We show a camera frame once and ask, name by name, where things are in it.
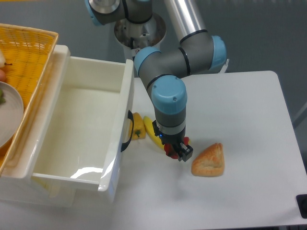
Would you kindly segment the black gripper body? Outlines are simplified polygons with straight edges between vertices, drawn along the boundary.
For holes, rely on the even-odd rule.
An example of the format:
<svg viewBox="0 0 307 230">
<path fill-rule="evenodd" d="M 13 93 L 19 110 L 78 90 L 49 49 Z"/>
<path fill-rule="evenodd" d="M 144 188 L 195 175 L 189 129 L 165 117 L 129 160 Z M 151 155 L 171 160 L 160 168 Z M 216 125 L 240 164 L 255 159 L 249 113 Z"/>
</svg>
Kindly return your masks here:
<svg viewBox="0 0 307 230">
<path fill-rule="evenodd" d="M 185 137 L 185 121 L 179 126 L 165 127 L 159 124 L 156 120 L 153 121 L 153 129 L 156 136 L 158 136 L 162 144 L 171 144 L 177 153 L 179 153 L 180 143 L 184 143 Z"/>
</svg>

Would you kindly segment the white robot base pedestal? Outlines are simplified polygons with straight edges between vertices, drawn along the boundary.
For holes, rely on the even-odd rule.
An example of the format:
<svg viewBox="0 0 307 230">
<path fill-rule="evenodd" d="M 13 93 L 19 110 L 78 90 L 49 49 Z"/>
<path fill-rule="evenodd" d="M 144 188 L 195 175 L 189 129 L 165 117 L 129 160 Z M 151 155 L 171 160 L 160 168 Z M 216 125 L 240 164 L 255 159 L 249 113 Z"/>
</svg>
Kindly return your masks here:
<svg viewBox="0 0 307 230">
<path fill-rule="evenodd" d="M 160 49 L 166 35 L 166 25 L 161 16 L 153 13 L 151 19 L 143 24 L 134 24 L 127 19 L 117 21 L 114 34 L 122 45 L 125 59 L 134 60 L 136 54 L 145 47 Z"/>
</svg>

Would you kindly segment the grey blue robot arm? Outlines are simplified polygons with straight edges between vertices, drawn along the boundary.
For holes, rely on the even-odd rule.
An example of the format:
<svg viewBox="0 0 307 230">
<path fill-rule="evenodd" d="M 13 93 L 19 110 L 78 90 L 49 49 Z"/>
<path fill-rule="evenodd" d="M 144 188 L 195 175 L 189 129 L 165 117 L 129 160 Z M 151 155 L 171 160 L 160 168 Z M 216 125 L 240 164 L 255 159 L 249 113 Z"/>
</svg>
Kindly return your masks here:
<svg viewBox="0 0 307 230">
<path fill-rule="evenodd" d="M 165 33 L 152 1 L 87 0 L 85 5 L 94 24 L 117 23 L 117 40 L 131 49 L 136 73 L 154 106 L 154 134 L 169 157 L 187 161 L 193 149 L 184 141 L 188 96 L 182 79 L 221 67 L 227 55 L 223 40 L 208 33 L 193 0 L 165 1 L 179 41 L 169 53 L 157 48 Z"/>
</svg>

